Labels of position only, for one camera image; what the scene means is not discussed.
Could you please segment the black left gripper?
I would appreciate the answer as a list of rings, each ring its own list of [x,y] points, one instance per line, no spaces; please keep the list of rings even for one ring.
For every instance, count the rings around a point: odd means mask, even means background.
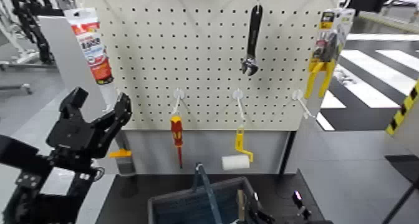
[[[108,145],[132,116],[130,97],[119,93],[113,109],[93,122],[83,120],[81,108],[88,92],[76,87],[59,106],[60,119],[50,131],[46,143],[55,149],[68,149],[76,154],[105,157]]]

